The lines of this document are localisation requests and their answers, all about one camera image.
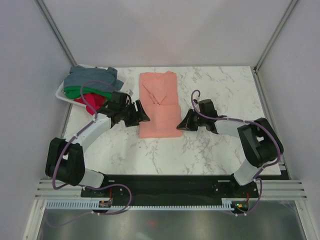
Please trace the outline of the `green t shirt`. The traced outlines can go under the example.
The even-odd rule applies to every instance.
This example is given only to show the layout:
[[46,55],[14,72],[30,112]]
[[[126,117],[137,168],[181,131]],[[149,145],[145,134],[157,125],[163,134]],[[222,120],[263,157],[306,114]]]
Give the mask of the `green t shirt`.
[[[65,96],[69,99],[78,99],[81,97],[81,87],[80,86],[70,86],[63,89]],[[89,87],[83,87],[82,94],[97,94],[99,96],[103,96],[106,98],[110,98],[112,96],[112,92],[107,91],[103,92],[100,90],[96,90]]]

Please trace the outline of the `right aluminium frame post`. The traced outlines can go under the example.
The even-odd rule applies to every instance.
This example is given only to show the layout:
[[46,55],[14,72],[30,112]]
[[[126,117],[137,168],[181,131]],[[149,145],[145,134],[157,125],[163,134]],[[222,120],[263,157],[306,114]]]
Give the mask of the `right aluminium frame post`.
[[293,11],[295,10],[297,4],[299,3],[299,0],[291,0],[286,7],[282,17],[280,18],[276,28],[274,29],[270,39],[268,40],[264,50],[262,51],[257,63],[252,68],[253,72],[257,75],[260,68],[262,67],[266,57],[268,56],[270,50],[272,49],[274,43],[278,39],[279,35],[281,34],[283,28],[285,27],[286,23],[288,22],[290,16],[292,15]]

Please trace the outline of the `salmon pink t shirt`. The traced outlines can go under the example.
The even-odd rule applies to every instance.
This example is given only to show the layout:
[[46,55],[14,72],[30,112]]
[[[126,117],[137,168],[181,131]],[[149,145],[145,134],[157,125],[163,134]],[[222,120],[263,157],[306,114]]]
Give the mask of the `salmon pink t shirt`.
[[145,72],[139,76],[139,97],[150,121],[142,122],[139,137],[179,138],[182,131],[181,107],[178,97],[178,81],[174,72]]

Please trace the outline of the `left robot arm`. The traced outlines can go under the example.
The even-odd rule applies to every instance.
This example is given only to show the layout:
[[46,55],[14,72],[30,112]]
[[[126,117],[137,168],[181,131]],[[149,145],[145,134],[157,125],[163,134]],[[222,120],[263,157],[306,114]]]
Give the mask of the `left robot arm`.
[[85,151],[119,122],[128,128],[148,121],[140,100],[132,101],[129,94],[114,91],[111,99],[94,110],[92,119],[78,132],[66,138],[55,137],[50,142],[45,174],[52,179],[53,188],[60,189],[56,181],[61,181],[64,186],[87,187],[99,197],[106,196],[110,185],[104,181],[103,173],[86,168]]

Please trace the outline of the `grey blue t shirt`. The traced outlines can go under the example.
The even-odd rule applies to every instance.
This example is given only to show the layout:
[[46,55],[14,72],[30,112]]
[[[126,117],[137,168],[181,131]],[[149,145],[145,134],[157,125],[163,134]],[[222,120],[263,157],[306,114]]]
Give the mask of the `grey blue t shirt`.
[[118,71],[113,67],[83,67],[81,65],[70,68],[69,75],[63,82],[64,88],[81,87],[94,89],[100,92],[112,92],[121,90],[124,82],[118,79]]

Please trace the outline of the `left aluminium frame post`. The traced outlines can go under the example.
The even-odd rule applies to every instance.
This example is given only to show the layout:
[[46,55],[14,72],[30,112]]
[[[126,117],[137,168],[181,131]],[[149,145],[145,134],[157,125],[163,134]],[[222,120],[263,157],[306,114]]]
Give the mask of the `left aluminium frame post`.
[[59,46],[61,47],[64,55],[66,56],[68,62],[72,67],[75,67],[77,65],[77,61],[74,58],[67,42],[65,41],[65,38],[63,37],[61,31],[59,30],[58,25],[56,24],[56,21],[54,20],[49,8],[47,7],[44,0],[35,0],[34,1],[39,8],[40,12],[42,13],[45,21],[47,22],[50,30],[52,31],[54,37],[56,38]]

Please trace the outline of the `red t shirt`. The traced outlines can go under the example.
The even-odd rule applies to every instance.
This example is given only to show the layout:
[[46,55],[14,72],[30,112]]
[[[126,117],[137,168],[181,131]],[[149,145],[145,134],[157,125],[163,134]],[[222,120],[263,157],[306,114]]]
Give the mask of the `red t shirt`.
[[74,101],[80,104],[85,104],[86,111],[93,116],[95,115],[95,111],[97,111],[105,103],[105,100],[106,100],[104,96],[98,95],[96,93],[87,93],[87,94],[84,94],[83,96],[86,102],[89,105],[91,105],[91,107],[89,107],[81,97],[74,99]]

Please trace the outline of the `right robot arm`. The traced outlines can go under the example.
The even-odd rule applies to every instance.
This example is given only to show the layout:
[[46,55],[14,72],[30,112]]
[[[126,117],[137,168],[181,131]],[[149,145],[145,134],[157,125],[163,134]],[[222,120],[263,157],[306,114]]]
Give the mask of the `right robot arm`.
[[210,99],[192,100],[185,118],[176,127],[178,130],[196,132],[204,127],[216,135],[228,135],[240,140],[245,159],[239,169],[231,175],[229,191],[235,197],[247,191],[247,184],[284,152],[284,147],[266,118],[254,121],[218,115]]

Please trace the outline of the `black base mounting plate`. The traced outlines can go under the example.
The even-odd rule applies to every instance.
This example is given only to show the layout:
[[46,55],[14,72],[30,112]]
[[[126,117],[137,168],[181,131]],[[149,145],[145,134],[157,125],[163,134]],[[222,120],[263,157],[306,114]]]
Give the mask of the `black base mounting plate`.
[[236,186],[227,175],[106,175],[103,186],[110,189],[81,192],[83,198],[111,197],[126,205],[204,205],[219,204],[223,199],[258,197],[255,182]]

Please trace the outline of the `aluminium frame post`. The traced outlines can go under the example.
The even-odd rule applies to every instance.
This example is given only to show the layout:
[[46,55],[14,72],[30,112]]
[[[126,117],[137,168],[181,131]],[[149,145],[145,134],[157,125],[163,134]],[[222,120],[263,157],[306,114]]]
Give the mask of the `aluminium frame post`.
[[56,38],[59,46],[61,47],[64,55],[66,56],[68,62],[72,67],[75,67],[77,65],[77,61],[74,58],[67,42],[65,41],[65,38],[63,37],[61,31],[59,30],[58,25],[56,24],[56,21],[54,20],[49,8],[47,7],[44,0],[35,0],[34,1],[39,8],[40,12],[42,13],[45,21],[47,22],[50,30],[52,31],[54,37]]
[[295,10],[297,4],[299,3],[299,0],[291,0],[286,7],[282,17],[280,18],[276,28],[274,29],[270,39],[268,40],[264,50],[262,51],[257,63],[252,68],[253,72],[257,75],[260,68],[262,67],[266,57],[268,56],[270,50],[272,49],[274,43],[278,39],[279,35],[281,34],[283,28],[285,27],[286,23],[288,22],[290,16],[292,15],[293,11]]

